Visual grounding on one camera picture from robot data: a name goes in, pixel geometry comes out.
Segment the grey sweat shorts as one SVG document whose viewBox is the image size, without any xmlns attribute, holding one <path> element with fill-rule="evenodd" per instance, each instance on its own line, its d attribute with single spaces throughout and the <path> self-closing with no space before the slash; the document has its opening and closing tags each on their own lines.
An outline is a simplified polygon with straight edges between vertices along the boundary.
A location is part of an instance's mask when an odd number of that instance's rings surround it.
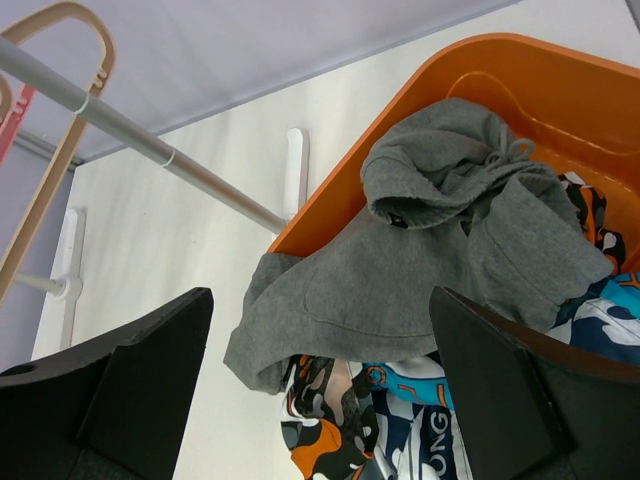
<svg viewBox="0 0 640 480">
<path fill-rule="evenodd" d="M 426 355 L 437 287 L 549 330 L 560 306 L 613 265 L 533 150 L 498 114 L 460 98 L 391 127 L 363 163 L 366 204 L 348 225 L 307 257 L 260 259 L 225 365 L 246 387 L 277 394 L 296 355 Z"/>
</svg>

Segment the white and metal clothes rack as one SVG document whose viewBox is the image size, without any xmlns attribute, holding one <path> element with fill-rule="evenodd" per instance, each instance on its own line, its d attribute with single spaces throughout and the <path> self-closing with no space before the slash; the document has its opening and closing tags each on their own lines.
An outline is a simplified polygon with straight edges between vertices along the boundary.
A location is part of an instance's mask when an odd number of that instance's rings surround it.
<svg viewBox="0 0 640 480">
<path fill-rule="evenodd" d="M 5 36 L 6 38 L 1 39 L 1 66 L 3 68 L 6 67 L 10 74 L 17 73 L 18 79 L 27 80 L 27 83 L 33 82 L 37 91 L 71 111 L 74 114 L 74 120 L 83 120 L 85 123 L 108 133 L 121 141 L 125 147 L 131 148 L 143 157 L 153 161 L 159 165 L 159 168 L 175 175 L 187 185 L 204 192 L 245 218 L 266 228 L 273 233 L 273 239 L 277 238 L 305 203 L 308 184 L 309 140 L 307 134 L 300 128 L 292 128 L 287 132 L 286 175 L 281 189 L 283 194 L 281 211 L 284 213 L 278 215 L 207 170 L 179 149 L 170 146 L 146 131 L 143 127 L 99 99 L 98 94 L 83 91 L 73 85 L 72 82 L 23 51 L 14 41 L 8 39 L 8 34 Z M 166 215 L 163 213 L 161 215 L 162 220 L 167 220 L 168 222 L 169 213 Z M 162 285 L 166 284 L 175 290 L 173 285 L 177 282 L 177 275 L 178 273 L 182 274 L 186 267 L 182 266 L 181 263 L 179 265 L 180 268 L 169 272 L 168 266 L 177 265 L 174 260 L 177 258 L 178 253 L 183 252 L 183 250 L 184 252 L 187 251 L 186 240 L 184 242 L 178 241 L 179 238 L 177 236 L 181 232 L 186 235 L 187 226 L 184 222 L 180 223 L 180 225 L 178 223 L 166 223 L 171 227 L 168 230 L 171 238 L 167 237 L 170 240 L 168 253 L 164 252 L 164 250 L 161 251 L 160 246 L 156 246 L 156 244 L 149 244 L 151 245 L 149 247 L 151 253 L 147 264 L 145 262 L 141 263 L 140 258 L 142 257 L 136 257 L 130 253 L 130 247 L 127 247 L 126 251 L 118 250 L 119 252 L 124 252 L 119 253 L 118 260 L 130 260 L 132 264 L 135 264 L 134 267 L 136 265 L 140 265 L 140 268 L 144 267 L 145 273 L 151 272 L 152 267 L 156 268 L 157 265 L 162 265 L 160 273 L 165 274 L 164 283 L 161 282 Z M 83 317 L 77 316 L 77 301 L 78 298 L 89 298 L 91 296 L 87 296 L 88 294 L 85 294 L 84 297 L 82 296 L 83 292 L 87 291 L 87 283 L 86 280 L 82 280 L 80 277 L 81 267 L 84 265 L 82 262 L 88 258 L 84 247 L 86 243 L 83 245 L 80 245 L 80 243 L 86 242 L 86 240 L 78 239 L 76 242 L 78 242 L 78 248 L 76 249 L 78 252 L 77 262 L 76 256 L 72 256 L 69 253 L 69 261 L 71 262 L 69 264 L 69 274 L 68 277 L 61 279 L 68 281 L 69 292 L 60 293 L 59 295 L 61 295 L 61 301 L 62 295 L 68 295 L 69 310 L 65 310 L 64 320 L 60 321 L 60 347 L 56 347 L 55 351 L 57 351 L 57 348 L 62 350 L 73 345 L 74 335 L 76 335 L 76 341 L 80 338 L 78 336 L 79 333 L 76 334 L 76 332 L 80 332 L 78 328 L 82 324 Z"/>
</svg>

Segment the blue orange patterned shorts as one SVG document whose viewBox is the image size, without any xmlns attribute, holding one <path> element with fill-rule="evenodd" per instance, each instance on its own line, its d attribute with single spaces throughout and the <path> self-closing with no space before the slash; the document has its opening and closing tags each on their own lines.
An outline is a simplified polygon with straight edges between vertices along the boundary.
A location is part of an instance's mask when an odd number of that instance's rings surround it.
<svg viewBox="0 0 640 480">
<path fill-rule="evenodd" d="M 623 363 L 639 363 L 639 276 L 607 277 L 563 305 L 548 336 Z M 363 366 L 379 434 L 374 458 L 386 479 L 469 479 L 439 354 Z"/>
</svg>

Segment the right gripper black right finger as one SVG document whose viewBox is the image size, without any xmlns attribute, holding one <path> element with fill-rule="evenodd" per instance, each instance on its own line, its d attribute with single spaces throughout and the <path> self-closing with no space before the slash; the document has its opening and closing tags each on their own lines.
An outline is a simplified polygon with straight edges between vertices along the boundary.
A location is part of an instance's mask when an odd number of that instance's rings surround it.
<svg viewBox="0 0 640 480">
<path fill-rule="evenodd" d="M 474 478 L 638 478 L 638 367 L 447 288 L 429 311 Z"/>
</svg>

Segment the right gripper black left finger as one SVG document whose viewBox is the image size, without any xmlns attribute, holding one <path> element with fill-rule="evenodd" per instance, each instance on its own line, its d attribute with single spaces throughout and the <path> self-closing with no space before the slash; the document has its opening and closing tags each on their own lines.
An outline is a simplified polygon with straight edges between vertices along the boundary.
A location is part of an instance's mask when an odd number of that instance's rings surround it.
<svg viewBox="0 0 640 480">
<path fill-rule="evenodd" d="M 172 478 L 213 310 L 211 290 L 194 288 L 2 372 L 2 478 Z"/>
</svg>

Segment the orange plastic basket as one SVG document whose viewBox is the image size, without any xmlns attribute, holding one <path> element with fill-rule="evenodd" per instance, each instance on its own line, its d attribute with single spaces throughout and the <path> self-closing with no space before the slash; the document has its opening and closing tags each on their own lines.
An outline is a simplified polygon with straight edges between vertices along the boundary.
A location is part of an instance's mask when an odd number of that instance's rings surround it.
<svg viewBox="0 0 640 480">
<path fill-rule="evenodd" d="M 362 208 L 359 172 L 389 128 L 439 100 L 460 97 L 497 113 L 559 172 L 600 188 L 607 225 L 622 233 L 625 268 L 639 268 L 639 71 L 516 34 L 454 43 L 427 60 L 318 187 L 271 251 L 306 256 Z"/>
</svg>

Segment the orange black camouflage shorts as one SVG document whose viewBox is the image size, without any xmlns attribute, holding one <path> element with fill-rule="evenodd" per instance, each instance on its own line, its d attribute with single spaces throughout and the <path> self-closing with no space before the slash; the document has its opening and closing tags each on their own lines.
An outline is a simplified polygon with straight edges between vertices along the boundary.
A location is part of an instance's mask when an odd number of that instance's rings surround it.
<svg viewBox="0 0 640 480">
<path fill-rule="evenodd" d="M 364 364 L 292 357 L 281 430 L 305 478 L 386 479 L 374 458 L 379 428 Z"/>
</svg>

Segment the pink plastic hanger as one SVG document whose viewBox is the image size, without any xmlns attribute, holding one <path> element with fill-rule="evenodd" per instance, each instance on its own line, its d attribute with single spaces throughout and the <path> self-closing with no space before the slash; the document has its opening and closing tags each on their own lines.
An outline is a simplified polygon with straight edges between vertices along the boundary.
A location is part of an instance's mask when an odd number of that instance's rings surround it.
<svg viewBox="0 0 640 480">
<path fill-rule="evenodd" d="M 23 84 L 17 99 L 12 101 L 8 112 L 3 117 L 1 124 L 1 162 L 4 162 L 13 146 L 35 92 L 36 90 L 32 86 Z"/>
</svg>

